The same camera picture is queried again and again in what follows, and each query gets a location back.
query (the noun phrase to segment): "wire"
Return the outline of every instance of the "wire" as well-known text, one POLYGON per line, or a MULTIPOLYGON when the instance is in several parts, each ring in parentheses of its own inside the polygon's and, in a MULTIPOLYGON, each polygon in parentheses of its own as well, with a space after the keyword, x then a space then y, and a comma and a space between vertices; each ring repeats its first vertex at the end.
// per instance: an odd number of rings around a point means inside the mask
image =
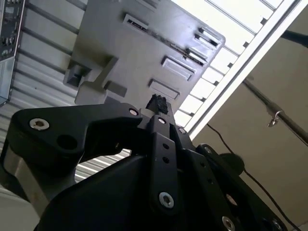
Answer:
MULTIPOLYGON (((216 132, 218 134, 218 136, 220 137, 221 141, 223 142, 223 144, 226 146, 226 148, 230 151, 231 154, 235 154, 232 149, 228 146, 228 144, 224 141, 222 135, 216 130, 214 129, 212 126, 210 126, 209 124, 207 124, 207 126, 212 129, 214 132, 216 132)), ((249 172, 247 172, 247 170, 244 168, 244 173, 249 176, 264 192, 265 194, 269 197, 269 199, 273 202, 273 204, 276 206, 276 208, 278 209, 278 211, 281 213, 281 215, 283 216, 283 218, 290 224, 292 225, 292 227, 297 230, 297 231, 301 231, 287 216, 286 214, 283 212, 283 210, 280 208, 280 206, 277 204, 277 202, 274 200, 274 198, 271 196, 271 194, 263 187, 263 185, 256 180, 256 178, 254 178, 249 172)))
POLYGON ((229 150, 229 152, 232 153, 232 154, 234 154, 234 152, 231 150, 231 148, 230 148, 230 147, 227 145, 227 143, 224 141, 224 139, 223 139, 223 137, 221 136, 221 134, 220 134, 215 128, 213 128, 211 125, 207 124, 207 126, 219 135, 221 141, 222 141, 223 144, 226 146, 226 148, 229 150))

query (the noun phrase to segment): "ceiling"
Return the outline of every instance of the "ceiling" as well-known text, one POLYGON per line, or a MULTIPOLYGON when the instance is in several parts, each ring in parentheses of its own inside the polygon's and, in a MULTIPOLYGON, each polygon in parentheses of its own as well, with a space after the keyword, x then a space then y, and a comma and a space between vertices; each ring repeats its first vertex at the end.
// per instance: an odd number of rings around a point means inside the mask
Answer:
MULTIPOLYGON (((308 35, 308 8, 289 30, 308 35)), ((251 82, 308 131, 308 49, 279 39, 251 72, 251 82)), ((308 221, 308 149, 283 123, 267 128, 271 117, 244 85, 219 109, 209 124, 217 129, 250 172, 296 224, 308 221)), ((207 143, 219 154, 228 150, 207 126, 194 144, 207 143)), ((245 182, 277 212, 268 197, 246 175, 245 182)))

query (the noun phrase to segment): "gray plastic housing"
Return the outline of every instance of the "gray plastic housing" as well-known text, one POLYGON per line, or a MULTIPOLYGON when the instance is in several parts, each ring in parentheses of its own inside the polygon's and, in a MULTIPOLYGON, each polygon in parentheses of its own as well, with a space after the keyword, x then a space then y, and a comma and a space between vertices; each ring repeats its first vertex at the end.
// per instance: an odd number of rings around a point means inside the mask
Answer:
POLYGON ((89 0, 72 62, 101 70, 116 57, 108 80, 127 89, 122 102, 142 108, 156 93, 177 110, 224 43, 170 0, 89 0))

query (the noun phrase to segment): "vent slot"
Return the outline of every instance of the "vent slot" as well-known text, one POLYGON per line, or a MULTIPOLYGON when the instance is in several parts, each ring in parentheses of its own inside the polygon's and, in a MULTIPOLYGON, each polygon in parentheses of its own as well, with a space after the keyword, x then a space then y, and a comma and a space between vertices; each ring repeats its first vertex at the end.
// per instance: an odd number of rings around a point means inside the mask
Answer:
POLYGON ((179 92, 177 92, 176 90, 170 88, 169 86, 158 82, 155 79, 152 79, 149 87, 152 91, 158 93, 158 94, 163 94, 164 96, 169 97, 170 99, 175 100, 177 98, 177 96, 180 94, 179 92))
POLYGON ((199 62, 200 65, 204 65, 207 63, 206 57, 200 54, 197 51, 193 51, 192 49, 188 49, 188 55, 199 62))
POLYGON ((172 73, 183 77, 185 80, 189 80, 189 78, 195 73, 195 71, 190 69, 189 67, 179 62, 176 62, 168 57, 163 60, 162 66, 163 68, 171 71, 172 73))
POLYGON ((139 21, 138 19, 134 18, 133 16, 129 15, 128 13, 126 14, 124 21, 125 24, 128 24, 134 29, 140 30, 142 32, 147 32, 148 30, 148 25, 139 21))
POLYGON ((199 31, 200 33, 202 33, 202 36, 196 35, 195 38, 197 40, 205 44, 206 43, 211 44, 214 47, 217 47, 219 45, 219 41, 213 35, 211 35, 211 33, 208 30, 202 27, 199 29, 199 31))
POLYGON ((206 36, 201 36, 201 35, 195 35, 195 39, 198 40, 199 42, 205 44, 205 45, 210 45, 217 47, 218 43, 215 42, 214 40, 210 39, 209 37, 206 36))

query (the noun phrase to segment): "black metal bracket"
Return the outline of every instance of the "black metal bracket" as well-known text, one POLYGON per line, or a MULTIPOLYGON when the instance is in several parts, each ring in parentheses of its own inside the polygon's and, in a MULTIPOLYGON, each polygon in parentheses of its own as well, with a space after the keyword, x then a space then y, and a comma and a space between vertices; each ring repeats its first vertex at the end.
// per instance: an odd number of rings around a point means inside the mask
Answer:
POLYGON ((259 231, 271 220, 286 230, 214 150, 193 146, 159 97, 141 110, 119 103, 17 112, 0 156, 0 183, 33 205, 37 231, 259 231), (75 184, 78 163, 123 148, 130 157, 75 184))

